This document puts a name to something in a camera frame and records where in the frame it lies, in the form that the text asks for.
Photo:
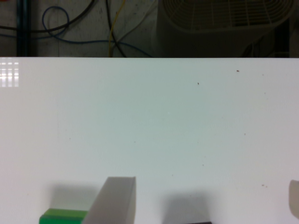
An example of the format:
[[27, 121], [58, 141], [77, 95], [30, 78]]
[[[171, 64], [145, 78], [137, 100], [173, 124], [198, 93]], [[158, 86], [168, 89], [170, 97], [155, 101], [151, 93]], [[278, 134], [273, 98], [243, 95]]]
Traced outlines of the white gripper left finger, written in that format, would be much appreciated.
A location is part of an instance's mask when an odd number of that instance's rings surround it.
[[135, 224], [136, 179], [108, 177], [81, 224]]

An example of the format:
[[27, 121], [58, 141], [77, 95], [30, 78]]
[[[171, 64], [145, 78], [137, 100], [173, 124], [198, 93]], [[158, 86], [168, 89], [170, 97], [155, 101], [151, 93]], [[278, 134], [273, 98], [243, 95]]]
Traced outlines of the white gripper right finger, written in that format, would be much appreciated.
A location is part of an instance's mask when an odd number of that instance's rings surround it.
[[289, 207], [294, 217], [299, 218], [299, 181], [292, 180], [289, 185]]

